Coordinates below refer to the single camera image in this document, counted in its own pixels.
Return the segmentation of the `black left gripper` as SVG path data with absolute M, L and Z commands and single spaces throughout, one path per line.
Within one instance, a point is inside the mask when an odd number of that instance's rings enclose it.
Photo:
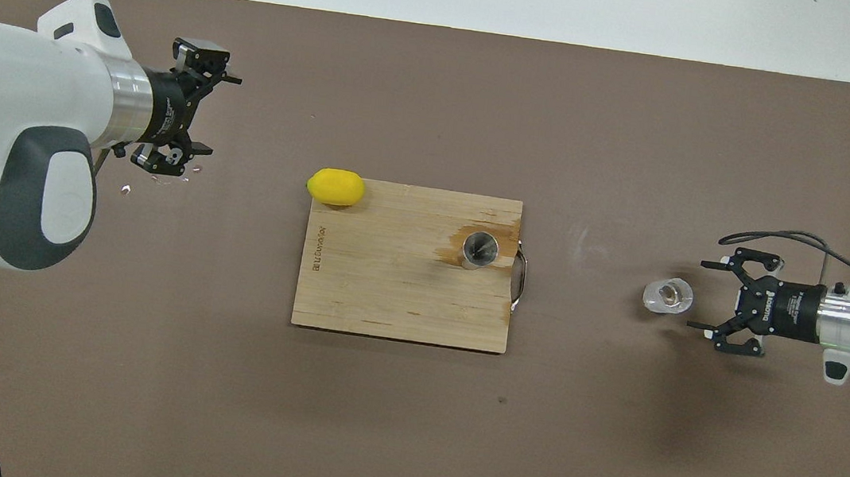
M 193 158 L 214 153 L 209 145 L 194 142 L 189 135 L 194 113 L 188 108 L 189 97 L 203 99 L 219 83 L 239 85 L 243 81 L 228 69 L 230 52 L 212 41 L 177 37 L 172 54 L 175 63 L 170 71 L 144 67 L 152 110 L 130 156 L 131 163 L 153 175 L 183 175 Z

